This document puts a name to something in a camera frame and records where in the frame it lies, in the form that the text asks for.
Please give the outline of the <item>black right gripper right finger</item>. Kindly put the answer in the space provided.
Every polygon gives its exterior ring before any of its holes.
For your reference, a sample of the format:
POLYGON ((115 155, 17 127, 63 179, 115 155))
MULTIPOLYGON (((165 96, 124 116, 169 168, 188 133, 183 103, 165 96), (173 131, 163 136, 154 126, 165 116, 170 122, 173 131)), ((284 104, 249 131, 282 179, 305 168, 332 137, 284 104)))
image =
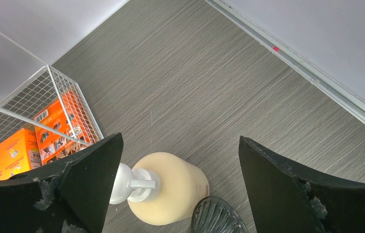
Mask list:
POLYGON ((365 183, 332 176, 241 136, 239 159, 259 233, 365 233, 365 183))

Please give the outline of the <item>orange printed snack box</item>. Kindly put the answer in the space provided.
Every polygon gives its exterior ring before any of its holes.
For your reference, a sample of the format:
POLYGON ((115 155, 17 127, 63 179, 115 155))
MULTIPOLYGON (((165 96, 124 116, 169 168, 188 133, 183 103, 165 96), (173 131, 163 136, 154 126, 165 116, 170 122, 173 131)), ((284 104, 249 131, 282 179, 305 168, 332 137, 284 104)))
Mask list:
MULTIPOLYGON (((91 122, 82 101, 74 91, 66 91, 36 114, 33 120, 69 137, 90 144, 101 139, 91 122)), ((35 126, 35 133, 43 165, 60 160, 87 147, 56 133, 35 126)))

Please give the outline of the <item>dark transparent dripper cone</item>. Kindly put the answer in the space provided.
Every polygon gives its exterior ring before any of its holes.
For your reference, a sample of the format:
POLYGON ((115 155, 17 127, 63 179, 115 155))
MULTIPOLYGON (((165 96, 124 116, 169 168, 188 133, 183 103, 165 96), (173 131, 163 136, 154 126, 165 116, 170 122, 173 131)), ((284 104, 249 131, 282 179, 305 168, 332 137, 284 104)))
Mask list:
POLYGON ((243 220, 225 200, 209 196, 201 199, 192 214, 190 233, 246 233, 243 220))

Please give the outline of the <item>cream lotion pump bottle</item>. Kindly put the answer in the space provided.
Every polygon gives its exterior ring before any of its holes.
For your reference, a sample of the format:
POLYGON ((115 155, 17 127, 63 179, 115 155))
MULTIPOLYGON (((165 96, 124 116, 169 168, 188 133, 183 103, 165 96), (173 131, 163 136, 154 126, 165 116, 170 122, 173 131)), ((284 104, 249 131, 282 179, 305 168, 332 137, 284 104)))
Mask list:
POLYGON ((200 168, 171 153, 154 152, 133 167, 119 164, 109 203, 126 201, 139 220, 162 226, 191 217, 209 190, 200 168))

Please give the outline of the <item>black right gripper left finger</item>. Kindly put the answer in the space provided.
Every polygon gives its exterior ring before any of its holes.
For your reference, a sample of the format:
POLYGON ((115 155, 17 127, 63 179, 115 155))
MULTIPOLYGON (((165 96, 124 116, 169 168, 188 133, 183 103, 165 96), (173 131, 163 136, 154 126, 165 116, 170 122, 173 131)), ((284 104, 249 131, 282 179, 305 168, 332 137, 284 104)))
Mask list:
POLYGON ((115 133, 0 181, 0 233, 100 233, 122 151, 115 133))

